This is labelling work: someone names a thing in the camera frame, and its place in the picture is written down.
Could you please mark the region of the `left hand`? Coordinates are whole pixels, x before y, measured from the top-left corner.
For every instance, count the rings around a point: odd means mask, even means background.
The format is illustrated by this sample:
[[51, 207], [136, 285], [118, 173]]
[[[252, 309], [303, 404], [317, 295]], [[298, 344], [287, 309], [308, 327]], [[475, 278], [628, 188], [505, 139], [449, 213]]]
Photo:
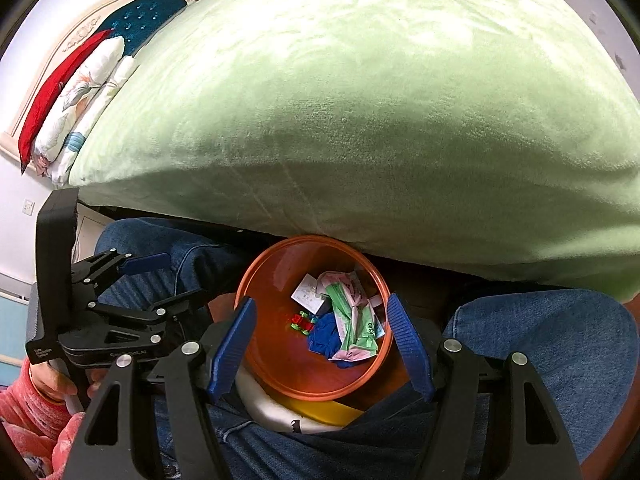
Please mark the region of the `left hand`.
[[[102, 380], [107, 374], [107, 370], [95, 368], [89, 370], [89, 388], [87, 394], [92, 398], [99, 390]], [[77, 387], [64, 374], [55, 370], [48, 363], [30, 364], [29, 377], [34, 387], [48, 399], [56, 402], [62, 402], [66, 396], [77, 396]]]

